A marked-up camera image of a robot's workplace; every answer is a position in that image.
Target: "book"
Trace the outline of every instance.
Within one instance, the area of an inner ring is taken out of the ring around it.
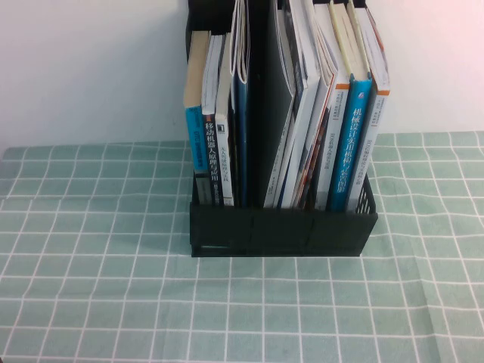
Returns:
[[[217,146],[219,148],[219,161],[220,161],[220,176],[222,178],[222,194],[225,206],[234,205],[234,194],[232,191],[232,170],[231,170],[231,157],[234,155],[231,150],[231,107],[230,103],[230,87],[231,87],[231,74],[230,74],[230,42],[225,42],[222,65],[220,66],[219,75],[219,89],[217,91],[216,102],[216,133],[217,133]]]
[[[208,46],[209,32],[192,32],[183,98],[200,204],[212,203],[201,104],[203,71]]]
[[[223,206],[222,178],[220,174],[219,148],[217,145],[215,111],[219,87],[220,54],[224,36],[210,36],[202,86],[202,114],[205,128],[206,154],[210,176],[212,205]]]
[[[342,212],[345,210],[361,125],[365,119],[371,75],[352,0],[349,0],[347,8],[344,4],[335,5],[331,0],[330,15],[346,70],[350,75],[348,101],[331,178],[328,205],[331,212]]]
[[[320,79],[315,42],[307,21],[307,15],[300,0],[283,0],[285,26],[293,62],[296,82],[294,98],[295,122],[291,138],[288,139],[284,153],[290,155],[287,169],[281,167],[278,179],[279,201],[281,208],[290,208],[294,186],[299,171],[301,156],[315,103]]]
[[[232,14],[230,38],[230,72],[232,76],[231,99],[235,125],[237,126],[237,181],[241,206],[247,206],[249,200],[249,134],[247,116],[249,114],[248,93],[250,73],[250,28],[248,0],[236,0]]]
[[[356,167],[348,194],[348,202],[346,205],[348,212],[355,212],[358,205],[361,187],[363,186],[368,164],[370,163],[370,156],[375,141],[377,140],[381,116],[383,115],[390,93],[388,66],[386,64],[383,43],[378,34],[376,24],[366,8],[357,8],[356,15],[360,24],[361,36],[365,44],[373,83],[368,100],[365,123],[361,130],[361,141],[356,157]]]
[[[321,166],[316,169],[315,176],[315,208],[325,210],[348,98],[349,74],[331,23],[329,4],[315,5],[315,13],[318,27],[327,41],[328,50],[333,55],[334,65],[338,69],[335,89],[331,92],[330,116],[324,140],[321,142]]]
[[[271,0],[268,18],[267,57],[265,65],[264,120],[258,135],[259,205],[274,206],[284,148],[290,122],[293,120],[293,102],[296,86],[289,42],[284,25],[284,12],[278,1]]]
[[[296,185],[293,192],[293,199],[291,201],[292,207],[298,207],[301,202],[303,190],[306,184],[311,182],[312,172],[309,172],[312,156],[319,147],[318,138],[324,134],[326,128],[327,115],[330,112],[330,95],[334,90],[336,83],[334,82],[337,76],[337,68],[334,65],[331,54],[328,50],[326,40],[323,37],[321,30],[316,22],[315,8],[312,0],[303,0],[305,5],[306,16],[311,30],[312,40],[315,43],[318,71],[321,75],[316,92],[315,103],[312,108],[311,119],[309,121],[306,142],[302,150],[302,156],[299,164],[299,171],[296,179]]]
[[[318,170],[316,164],[318,163],[318,158],[320,157],[319,150],[321,149],[321,144],[323,142],[323,137],[326,132],[327,126],[327,119],[329,117],[329,112],[324,113],[324,120],[321,124],[321,128],[319,129],[318,137],[316,139],[316,143],[314,146],[314,150],[312,152],[312,156],[309,162],[308,171],[306,173],[306,180],[302,184],[301,195],[299,197],[299,202],[296,205],[300,209],[304,209],[306,207],[306,202],[309,194],[309,189],[312,186],[312,179],[315,174],[315,170]]]

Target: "book cover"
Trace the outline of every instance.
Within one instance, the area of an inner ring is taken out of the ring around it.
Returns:
[[[358,8],[355,11],[360,23],[361,35],[373,75],[373,83],[368,100],[365,124],[361,130],[361,141],[356,157],[355,171],[353,172],[346,204],[346,210],[351,213],[355,212],[358,205],[371,153],[377,140],[381,117],[390,93],[388,66],[383,43],[379,37],[376,25],[367,9]]]
[[[316,20],[324,38],[327,41],[327,48],[334,64],[338,69],[335,89],[331,92],[330,116],[327,122],[327,129],[321,146],[321,156],[315,176],[315,208],[326,210],[327,196],[330,191],[331,176],[333,175],[334,161],[340,140],[343,116],[346,107],[349,90],[349,74],[338,45],[335,29],[331,20],[328,4],[315,5]]]
[[[315,167],[318,160],[319,149],[321,148],[321,143],[323,141],[323,137],[326,132],[329,112],[330,112],[329,109],[326,109],[324,112],[323,123],[321,124],[318,137],[316,138],[316,142],[314,145],[314,149],[312,150],[312,155],[309,161],[308,169],[303,174],[303,180],[300,186],[300,190],[298,191],[298,199],[297,199],[297,207],[300,209],[304,208],[304,206],[306,205],[309,187],[312,184],[312,178],[315,173]]]
[[[231,158],[233,155],[230,147],[230,117],[231,113],[220,115],[216,113],[216,132],[217,132],[217,147],[219,149],[219,162],[220,162],[220,176],[222,179],[222,194],[224,198],[225,206],[234,205],[234,195],[232,191],[232,168]]]
[[[240,78],[237,79],[237,105],[238,105],[238,164],[239,164],[239,182],[240,182],[240,204],[247,206],[248,201],[248,168],[247,159],[249,152],[247,149],[247,82],[243,82]]]
[[[327,196],[330,191],[331,176],[333,175],[334,161],[336,160],[341,128],[343,126],[343,116],[348,99],[349,83],[347,86],[344,83],[337,84],[331,102],[330,119],[328,120],[324,136],[321,167],[318,171],[318,184],[315,190],[315,208],[319,210],[326,210]]]
[[[195,183],[197,184],[198,200],[200,204],[211,204],[208,162],[206,158],[205,132],[203,130],[202,107],[185,109],[188,136],[190,138],[191,153],[194,162]]]
[[[210,190],[215,206],[223,206],[222,180],[220,175],[219,147],[217,145],[215,115],[203,115],[205,125],[206,154],[208,156]]]
[[[291,208],[301,156],[321,77],[315,44],[310,34],[302,2],[284,0],[283,9],[296,86],[293,105],[296,117],[291,138],[287,139],[284,150],[284,154],[289,157],[288,160],[283,159],[275,200],[278,198],[280,208]]]
[[[371,79],[365,81],[352,79],[350,81],[340,146],[330,187],[329,210],[331,212],[342,212],[345,209],[346,195],[351,182],[361,125],[365,119],[370,87]]]
[[[222,194],[225,206],[234,205],[234,195],[232,191],[232,168],[231,159],[234,155],[229,142],[231,136],[231,105],[230,87],[231,74],[229,69],[230,42],[226,41],[222,53],[222,65],[219,75],[219,89],[217,91],[216,102],[216,134],[217,146],[219,149],[219,167],[222,180]]]
[[[194,163],[195,184],[201,204],[212,203],[201,106],[203,72],[208,47],[208,32],[192,32],[183,100]]]
[[[289,42],[284,24],[284,11],[277,0],[271,0],[268,22],[267,56],[265,59],[265,105],[259,130],[253,137],[259,145],[259,205],[272,208],[284,156],[284,148],[293,123],[294,74]]]

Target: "blue book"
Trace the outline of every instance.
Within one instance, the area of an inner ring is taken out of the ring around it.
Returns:
[[[365,119],[370,88],[370,79],[367,81],[350,80],[348,101],[346,103],[345,116],[343,117],[343,129],[341,130],[340,143],[333,170],[333,180],[330,187],[329,210],[332,212],[342,212],[345,209],[346,195],[351,182],[353,164],[355,163],[356,151],[358,150],[361,125]]]
[[[238,104],[238,146],[239,146],[239,168],[240,168],[240,204],[247,206],[248,198],[248,170],[247,170],[247,83],[242,80],[237,82],[237,104]]]
[[[345,210],[361,126],[365,120],[371,88],[371,73],[353,1],[349,0],[345,7],[344,4],[335,5],[331,0],[329,9],[341,55],[349,74],[348,100],[327,205],[331,212],[342,212]]]
[[[185,116],[187,118],[188,136],[190,137],[195,174],[208,174],[202,107],[196,106],[185,109]]]
[[[250,30],[249,30],[249,2],[236,1],[232,14],[232,28],[230,38],[230,73],[231,101],[234,108],[237,143],[235,149],[235,180],[239,184],[238,193],[240,206],[249,203],[249,172],[248,160],[250,150],[247,146],[249,134],[248,111],[249,103],[249,73],[250,73]]]
[[[192,32],[183,101],[200,204],[212,203],[201,105],[203,71],[208,45],[209,32]]]

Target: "book spine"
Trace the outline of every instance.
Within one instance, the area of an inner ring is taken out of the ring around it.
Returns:
[[[206,158],[205,132],[203,130],[202,107],[185,109],[191,154],[194,162],[195,182],[200,204],[211,204],[208,162]]]
[[[309,160],[307,170],[305,171],[304,180],[301,183],[301,187],[300,187],[300,191],[297,199],[297,203],[298,203],[297,206],[301,209],[304,208],[306,204],[309,187],[311,186],[312,177],[315,172],[315,166],[319,155],[319,149],[321,148],[324,132],[327,128],[327,118],[329,117],[329,112],[330,111],[328,109],[326,109],[324,112],[324,120],[319,128],[318,137],[316,138],[315,146],[312,150],[311,158]]]
[[[231,177],[231,153],[228,144],[228,122],[226,116],[215,116],[217,128],[217,145],[219,148],[220,176],[222,179],[222,194],[224,206],[234,205],[234,195],[232,193]]]
[[[342,212],[352,177],[361,125],[365,119],[371,80],[351,81],[336,165],[331,180],[329,210]]]
[[[284,155],[284,148],[286,147],[287,130],[289,123],[284,124],[282,129],[281,141],[279,142],[278,152],[275,154],[274,166],[272,167],[271,177],[267,187],[267,193],[264,199],[264,208],[272,208],[274,205],[276,188],[278,186],[279,173],[281,172],[282,156]]]
[[[368,101],[367,115],[361,131],[361,142],[358,147],[358,156],[356,157],[355,172],[353,173],[351,188],[349,189],[348,203],[346,205],[348,212],[354,213],[358,205],[361,187],[363,186],[368,165],[370,164],[371,153],[377,140],[381,115],[386,105],[386,99],[387,95],[379,95],[374,85]]]
[[[247,169],[247,85],[244,85],[240,80],[238,80],[238,90],[237,90],[237,100],[238,100],[238,122],[239,122],[239,182],[240,182],[240,205],[247,206],[248,201],[248,172]]]
[[[195,172],[207,173],[205,138],[203,132],[202,107],[190,107],[185,110],[188,136],[190,137],[191,154],[194,160]]]
[[[343,124],[343,115],[348,98],[348,89],[349,84],[338,84],[334,90],[335,93],[331,102],[330,119],[328,120],[327,131],[324,137],[321,168],[318,171],[318,186],[316,188],[315,208],[319,210],[326,209],[327,196],[330,191],[331,176]]]
[[[222,181],[217,147],[215,115],[204,115],[206,154],[208,156],[212,205],[223,206]]]

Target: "desk file holder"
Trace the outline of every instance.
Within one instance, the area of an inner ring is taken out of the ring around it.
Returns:
[[[269,1],[249,0],[250,125],[263,122],[260,110],[263,105],[261,90]],[[314,0],[314,3],[325,2]],[[354,3],[356,7],[365,6],[365,1]],[[187,54],[192,31],[230,32],[234,0],[188,0],[188,9]],[[193,257],[359,256],[377,219],[368,177],[365,178],[356,213],[200,205],[194,180],[190,205],[191,251]]]

